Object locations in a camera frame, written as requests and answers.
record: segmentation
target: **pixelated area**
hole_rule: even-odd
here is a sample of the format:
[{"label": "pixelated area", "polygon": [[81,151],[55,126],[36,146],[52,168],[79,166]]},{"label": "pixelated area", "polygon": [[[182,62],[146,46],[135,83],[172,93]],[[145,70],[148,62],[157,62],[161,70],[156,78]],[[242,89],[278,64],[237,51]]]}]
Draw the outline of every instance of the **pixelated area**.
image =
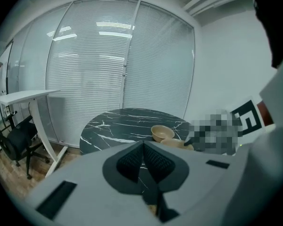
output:
[{"label": "pixelated area", "polygon": [[225,110],[216,110],[215,114],[206,114],[203,120],[193,121],[189,128],[189,138],[193,146],[200,151],[215,149],[216,153],[235,153],[238,137],[242,137],[242,123],[233,114]]}]

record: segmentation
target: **brown bowl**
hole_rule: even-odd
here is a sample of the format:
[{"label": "brown bowl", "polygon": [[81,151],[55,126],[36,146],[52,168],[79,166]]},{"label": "brown bowl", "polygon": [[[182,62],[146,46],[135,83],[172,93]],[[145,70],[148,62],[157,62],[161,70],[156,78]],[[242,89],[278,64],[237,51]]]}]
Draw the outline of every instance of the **brown bowl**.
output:
[{"label": "brown bowl", "polygon": [[173,138],[175,136],[175,133],[172,131],[172,129],[161,125],[152,126],[151,132],[153,139],[157,142],[161,142],[163,139]]},{"label": "brown bowl", "polygon": [[177,147],[181,149],[194,151],[194,147],[192,145],[184,146],[184,141],[180,139],[167,138],[167,139],[163,139],[160,143],[170,147]]}]

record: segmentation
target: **desk top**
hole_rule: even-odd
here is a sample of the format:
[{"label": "desk top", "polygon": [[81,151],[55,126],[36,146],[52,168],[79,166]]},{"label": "desk top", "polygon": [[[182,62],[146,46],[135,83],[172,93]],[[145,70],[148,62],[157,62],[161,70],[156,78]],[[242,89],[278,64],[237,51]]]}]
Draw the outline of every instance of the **desk top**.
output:
[{"label": "desk top", "polygon": [[50,93],[58,92],[56,89],[44,89],[44,90],[24,90],[8,95],[0,96],[0,103],[4,105],[12,105],[14,103],[21,103],[33,98],[43,97]]}]

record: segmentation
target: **round table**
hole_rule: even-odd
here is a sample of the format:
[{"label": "round table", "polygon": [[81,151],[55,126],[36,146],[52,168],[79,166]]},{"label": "round table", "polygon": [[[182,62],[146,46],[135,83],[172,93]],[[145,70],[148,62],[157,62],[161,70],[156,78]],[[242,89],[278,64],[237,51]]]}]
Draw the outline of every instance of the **round table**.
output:
[{"label": "round table", "polygon": [[[153,141],[151,127],[154,125],[171,128],[175,132],[174,138],[181,140],[185,140],[189,133],[189,123],[176,116],[148,109],[118,109],[96,116],[85,126],[80,151],[87,154],[129,142]],[[156,204],[157,185],[144,163],[138,183],[143,188],[145,202]]]}]

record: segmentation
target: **white desk leg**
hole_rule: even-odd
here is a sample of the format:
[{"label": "white desk leg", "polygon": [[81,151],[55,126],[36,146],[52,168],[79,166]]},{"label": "white desk leg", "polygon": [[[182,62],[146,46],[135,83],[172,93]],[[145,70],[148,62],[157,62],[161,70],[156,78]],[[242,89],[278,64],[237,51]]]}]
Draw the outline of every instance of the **white desk leg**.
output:
[{"label": "white desk leg", "polygon": [[49,140],[47,139],[46,133],[44,131],[44,127],[42,125],[42,121],[41,121],[40,114],[39,114],[39,108],[38,108],[37,100],[33,100],[32,102],[30,102],[30,108],[31,108],[31,112],[32,112],[34,125],[36,126],[37,131],[38,131],[38,135],[39,135],[41,141],[43,142],[43,145],[44,145],[46,151],[48,152],[50,157],[53,159],[53,163],[52,163],[50,169],[48,170],[48,172],[46,174],[46,177],[47,177],[48,175],[50,175],[54,171],[54,169],[56,168],[58,163],[61,161],[61,158],[64,155],[64,153],[66,152],[68,147],[64,146],[63,149],[58,154],[58,156],[56,156],[54,150],[52,149],[52,146],[51,146]]}]

